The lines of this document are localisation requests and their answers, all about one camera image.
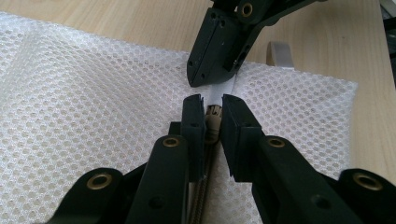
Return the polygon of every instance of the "black object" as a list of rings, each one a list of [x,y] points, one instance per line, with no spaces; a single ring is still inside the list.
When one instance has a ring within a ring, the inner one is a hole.
[[[185,99],[182,121],[156,141],[147,164],[82,176],[48,223],[186,223],[189,180],[203,179],[202,103],[200,95]],[[338,181],[321,175],[288,140],[266,136],[242,99],[224,95],[222,111],[231,174],[253,183],[264,223],[396,223],[396,187],[386,179],[362,169]]]
[[[192,87],[233,77],[264,26],[317,0],[212,1],[213,7],[206,12],[187,64]]]

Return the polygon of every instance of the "white cloth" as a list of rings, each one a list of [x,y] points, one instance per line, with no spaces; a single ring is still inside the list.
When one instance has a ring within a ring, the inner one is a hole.
[[[266,133],[289,138],[318,170],[347,168],[355,83],[245,63],[235,81],[192,89],[188,56],[0,13],[0,222],[44,222],[84,173],[147,161],[195,93],[206,105],[242,97]],[[260,222],[222,157],[205,223]]]

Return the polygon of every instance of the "light wood tabletop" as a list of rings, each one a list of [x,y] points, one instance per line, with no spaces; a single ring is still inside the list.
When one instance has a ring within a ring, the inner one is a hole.
[[[3,0],[0,10],[163,49],[190,51],[209,0]],[[351,123],[352,166],[396,184],[396,91],[377,0],[314,3],[262,30],[248,61],[265,63],[269,41],[290,43],[297,70],[359,84]]]

